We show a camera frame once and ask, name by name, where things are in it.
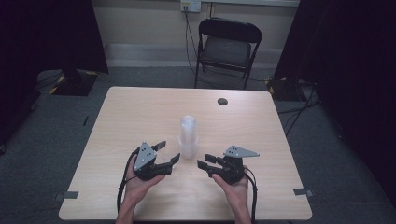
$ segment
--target black cable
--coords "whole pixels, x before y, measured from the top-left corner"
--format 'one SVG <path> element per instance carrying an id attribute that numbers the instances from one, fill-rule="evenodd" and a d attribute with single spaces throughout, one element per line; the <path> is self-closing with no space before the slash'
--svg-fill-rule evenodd
<path id="1" fill-rule="evenodd" d="M 297 117 L 295 118 L 295 120 L 293 121 L 293 123 L 290 125 L 288 131 L 286 132 L 286 136 L 288 136 L 291 128 L 294 126 L 295 122 L 297 121 L 297 119 L 300 117 L 300 115 L 303 113 L 303 111 L 305 111 L 307 109 L 307 106 L 309 104 L 309 102 L 312 100 L 312 96 L 314 95 L 314 89 L 312 88 L 311 94 L 309 95 L 308 100 L 306 100 L 306 103 L 304 105 L 304 107 L 297 113 Z"/>
<path id="2" fill-rule="evenodd" d="M 187 60 L 189 62 L 190 69 L 191 69 L 192 73 L 195 75 L 195 71 L 194 71 L 194 69 L 191 66 L 190 54 L 189 54 L 189 40 L 187 38 L 187 36 L 188 36 L 187 33 L 188 33 L 189 29 L 190 29 L 190 25 L 189 25 L 189 18 L 187 16 L 187 9 L 186 8 L 184 8 L 184 14 L 186 16 L 186 51 L 187 51 Z"/>
<path id="3" fill-rule="evenodd" d="M 256 176 L 254 176 L 253 172 L 251 172 L 251 170 L 249 170 L 248 168 L 245 168 L 245 169 L 247 169 L 251 173 L 251 175 L 253 175 L 254 184 L 256 184 Z"/>
<path id="4" fill-rule="evenodd" d="M 120 187 L 119 187 L 119 194 L 117 195 L 117 212 L 120 211 L 121 197 L 122 197 L 122 193 L 123 193 L 123 190 L 124 190 L 124 188 L 125 188 L 126 182 L 128 182 L 128 181 L 130 181 L 131 179 L 133 179 L 133 178 L 136 177 L 136 176 L 134 176 L 134 177 L 132 177 L 132 178 L 130 178 L 130 179 L 128 179 L 128 180 L 125 180 L 126 174 L 127 174 L 127 172 L 128 172 L 128 168 L 129 168 L 129 163 L 131 163 L 131 159 L 132 159 L 132 157 L 133 157 L 135 154 L 137 154 L 136 151 L 132 152 L 131 156 L 128 158 L 128 161 L 126 162 L 124 174 L 123 174 L 122 181 L 121 181 Z"/>
<path id="5" fill-rule="evenodd" d="M 317 99 L 317 100 L 316 100 L 313 104 L 311 104 L 311 105 L 307 105 L 307 106 L 303 106 L 303 107 L 300 107 L 300 108 L 293 108 L 293 109 L 289 109 L 289 110 L 277 112 L 277 114 L 278 114 L 278 115 L 281 115 L 281 114 L 288 114 L 288 113 L 300 111 L 300 110 L 302 110 L 302 109 L 310 108 L 310 107 L 312 107 L 312 106 L 314 106 L 314 105 L 317 105 L 318 103 L 319 103 L 319 99 Z"/>
<path id="6" fill-rule="evenodd" d="M 213 8 L 213 3 L 210 3 L 209 18 L 212 18 L 212 8 Z"/>
<path id="7" fill-rule="evenodd" d="M 222 73 L 222 72 L 217 72 L 217 71 L 213 71 L 213 70 L 211 70 L 211 69 L 208 69 L 208 68 L 206 68 L 208 71 L 210 71 L 210 72 L 212 72 L 212 73 L 217 73 L 217 74 L 220 74 L 220 75 L 224 75 L 224 76 L 229 76 L 229 77 L 239 77 L 239 76 L 236 76 L 236 75 L 232 75 L 232 74 L 229 74 L 229 73 Z M 256 78 L 249 78 L 248 80 L 252 80 L 252 81 L 260 81 L 260 82 L 265 82 L 265 81 L 268 81 L 268 80 L 266 80 L 266 79 L 256 79 Z"/>
<path id="8" fill-rule="evenodd" d="M 188 16 L 188 12 L 187 12 L 186 9 L 184 9 L 184 14 L 185 14 L 185 16 L 186 16 L 187 30 L 190 31 L 190 37 L 191 37 L 191 42 L 192 42 L 192 47 L 193 47 L 193 49 L 194 49 L 195 57 L 198 57 L 197 51 L 196 51 L 196 49 L 195 49 L 194 38 L 192 37 L 192 33 L 191 33 L 190 22 L 189 22 L 189 16 Z"/>
<path id="9" fill-rule="evenodd" d="M 253 188 L 253 202 L 251 203 L 251 223 L 254 224 L 256 222 L 256 204 L 257 204 L 257 185 L 256 181 L 253 181 L 248 174 L 244 173 L 247 179 L 250 181 Z"/>
<path id="10" fill-rule="evenodd" d="M 37 83 L 37 85 L 40 84 L 40 83 L 42 83 L 42 82 L 44 82 L 44 81 L 46 81 L 46 80 L 48 80 L 48 79 L 50 79 L 50 78 L 56 77 L 56 78 L 55 78 L 53 81 L 51 81 L 50 83 L 47 83 L 47 84 L 44 84 L 44 85 L 42 85 L 42 86 L 36 87 L 35 90 L 37 91 L 37 90 L 40 90 L 41 88 L 44 88 L 44 87 L 46 87 L 46 86 L 49 86 L 49 85 L 53 84 L 54 82 L 56 82 L 56 80 L 58 80 L 58 79 L 62 76 L 62 74 L 63 74 L 63 72 L 61 72 L 61 73 L 59 73 L 59 74 L 56 74 L 56 75 L 53 75 L 53 76 L 51 76 L 51 77 L 44 78 L 43 80 L 40 80 L 40 81 Z"/>
<path id="11" fill-rule="evenodd" d="M 294 118 L 294 116 L 296 116 L 297 115 L 297 113 L 295 113 L 295 114 L 293 114 L 288 120 L 286 120 L 286 123 L 285 123 L 285 125 L 283 125 L 283 129 L 286 129 L 286 127 L 288 126 L 288 123 L 289 123 L 289 121 L 291 121 L 293 118 Z"/>
<path id="12" fill-rule="evenodd" d="M 229 86 L 229 85 L 225 85 L 225 84 L 221 84 L 221 83 L 209 82 L 209 81 L 206 81 L 206 80 L 202 79 L 201 77 L 198 77 L 198 79 L 199 79 L 201 82 L 207 83 L 207 84 L 211 85 L 212 87 L 214 87 L 214 88 L 216 88 L 216 89 L 219 89 L 219 87 L 216 87 L 215 85 L 222 86 L 222 87 L 226 87 L 226 88 L 232 89 L 232 90 L 242 90 L 242 88 L 237 88 L 237 87 L 235 87 L 235 86 Z"/>

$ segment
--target baseboard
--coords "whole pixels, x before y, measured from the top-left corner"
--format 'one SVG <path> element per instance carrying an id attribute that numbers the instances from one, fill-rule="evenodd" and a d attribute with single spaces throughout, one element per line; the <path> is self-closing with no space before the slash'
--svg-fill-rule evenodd
<path id="1" fill-rule="evenodd" d="M 253 67 L 276 68 L 282 49 L 259 49 Z M 105 44 L 109 67 L 195 66 L 194 49 L 183 47 Z"/>

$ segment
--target hand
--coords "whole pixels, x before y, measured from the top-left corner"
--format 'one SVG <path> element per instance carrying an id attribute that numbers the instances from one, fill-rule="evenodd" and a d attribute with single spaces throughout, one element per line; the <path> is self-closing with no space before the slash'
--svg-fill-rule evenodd
<path id="1" fill-rule="evenodd" d="M 119 215 L 116 223 L 133 223 L 134 209 L 146 196 L 149 188 L 157 185 L 165 178 L 164 175 L 157 175 L 154 178 L 143 181 L 134 174 L 134 162 L 137 155 L 134 155 L 129 163 L 128 171 L 126 173 L 126 180 L 129 180 L 125 186 L 124 200 L 120 206 Z"/>
<path id="2" fill-rule="evenodd" d="M 229 185 L 219 175 L 213 174 L 212 178 L 223 189 L 235 214 L 235 223 L 251 223 L 248 211 L 248 179 L 244 176 L 239 182 Z"/>

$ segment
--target wall outlet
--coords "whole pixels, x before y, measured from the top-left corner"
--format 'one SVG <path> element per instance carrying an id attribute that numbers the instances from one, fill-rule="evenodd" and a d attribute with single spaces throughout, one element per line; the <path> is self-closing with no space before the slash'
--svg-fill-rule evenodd
<path id="1" fill-rule="evenodd" d="M 180 11 L 189 11 L 191 7 L 191 0 L 180 0 Z"/>
<path id="2" fill-rule="evenodd" d="M 201 12 L 201 1 L 191 1 L 191 12 Z"/>
<path id="3" fill-rule="evenodd" d="M 180 0 L 180 11 L 201 12 L 201 1 Z"/>

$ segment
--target white wall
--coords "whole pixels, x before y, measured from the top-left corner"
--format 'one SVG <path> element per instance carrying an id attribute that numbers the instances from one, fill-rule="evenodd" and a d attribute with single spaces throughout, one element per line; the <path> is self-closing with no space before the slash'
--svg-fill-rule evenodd
<path id="1" fill-rule="evenodd" d="M 92 0 L 92 3 L 104 44 L 186 46 L 186 18 L 179 10 L 179 1 Z M 195 44 L 199 22 L 210 17 L 210 13 L 212 17 L 251 22 L 262 30 L 259 50 L 276 52 L 278 57 L 295 11 L 296 7 L 202 3 L 202 12 L 189 13 L 189 21 Z"/>

